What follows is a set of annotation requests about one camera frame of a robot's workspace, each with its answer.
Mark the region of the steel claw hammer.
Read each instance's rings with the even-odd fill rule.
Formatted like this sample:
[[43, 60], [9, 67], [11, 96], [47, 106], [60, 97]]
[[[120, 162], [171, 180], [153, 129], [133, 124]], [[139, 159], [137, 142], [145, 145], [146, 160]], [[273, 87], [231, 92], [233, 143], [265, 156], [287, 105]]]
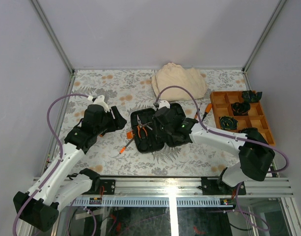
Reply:
[[149, 130], [153, 130], [153, 122], [147, 122], [142, 125], [143, 127], [147, 127]]

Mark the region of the orange black needle-nose pliers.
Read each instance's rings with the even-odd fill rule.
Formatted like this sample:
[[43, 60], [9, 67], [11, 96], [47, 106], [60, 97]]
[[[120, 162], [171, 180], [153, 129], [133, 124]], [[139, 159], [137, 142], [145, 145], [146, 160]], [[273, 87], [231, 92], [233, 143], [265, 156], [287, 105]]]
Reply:
[[142, 140], [146, 139], [148, 136], [147, 130], [141, 123], [139, 115], [137, 115], [137, 133], [138, 133], [139, 138], [141, 138]]

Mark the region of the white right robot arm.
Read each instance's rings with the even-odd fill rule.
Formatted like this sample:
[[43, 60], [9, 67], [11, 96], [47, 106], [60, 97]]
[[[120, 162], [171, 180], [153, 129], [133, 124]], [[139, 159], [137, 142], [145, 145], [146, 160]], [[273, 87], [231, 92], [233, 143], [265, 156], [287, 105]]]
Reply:
[[230, 193], [236, 185], [246, 180], [263, 181], [275, 156], [258, 131], [231, 133], [204, 127], [196, 119], [180, 119], [167, 107], [155, 112], [153, 128], [159, 138], [168, 142], [209, 145], [238, 157], [239, 163], [225, 168], [218, 178], [217, 188], [222, 194]]

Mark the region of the dark green tool case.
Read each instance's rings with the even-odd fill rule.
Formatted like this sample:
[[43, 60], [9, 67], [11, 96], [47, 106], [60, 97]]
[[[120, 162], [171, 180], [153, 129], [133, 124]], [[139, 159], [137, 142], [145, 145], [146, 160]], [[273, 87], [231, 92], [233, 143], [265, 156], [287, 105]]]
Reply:
[[[180, 104], [178, 103], [172, 103], [170, 105], [171, 107], [181, 107]], [[134, 141], [136, 144], [136, 147], [140, 153], [150, 153], [154, 151], [159, 151], [161, 150], [165, 145], [168, 147], [177, 147], [181, 145], [185, 145], [191, 142], [189, 134], [191, 133], [191, 128], [193, 127], [194, 124], [197, 123], [194, 119], [186, 117], [179, 129], [179, 131], [182, 132], [186, 136], [186, 140], [184, 142], [163, 142], [159, 138], [156, 137], [154, 133], [154, 128], [153, 130], [149, 130], [147, 127], [145, 129], [147, 130], [148, 136], [146, 139], [141, 139], [138, 136], [137, 133], [137, 115], [139, 115], [139, 118], [141, 120], [141, 123], [147, 123], [147, 122], [153, 122], [153, 115], [155, 114], [156, 110], [153, 108], [147, 108], [147, 109], [142, 109], [135, 111], [131, 113], [130, 119], [131, 119], [131, 127], [132, 131], [134, 134]]]

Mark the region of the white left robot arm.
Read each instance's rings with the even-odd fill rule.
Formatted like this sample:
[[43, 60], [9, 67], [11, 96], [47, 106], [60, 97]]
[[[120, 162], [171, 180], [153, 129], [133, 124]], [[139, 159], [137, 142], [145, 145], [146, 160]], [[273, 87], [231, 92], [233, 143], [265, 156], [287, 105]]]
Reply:
[[89, 105], [83, 119], [66, 136], [60, 154], [41, 178], [27, 192], [19, 191], [14, 196], [16, 218], [46, 232], [61, 210], [76, 197], [97, 193], [101, 188], [100, 175], [89, 168], [81, 170], [69, 184], [62, 183], [97, 142], [98, 136], [121, 130], [126, 123], [116, 106], [106, 110], [102, 105]]

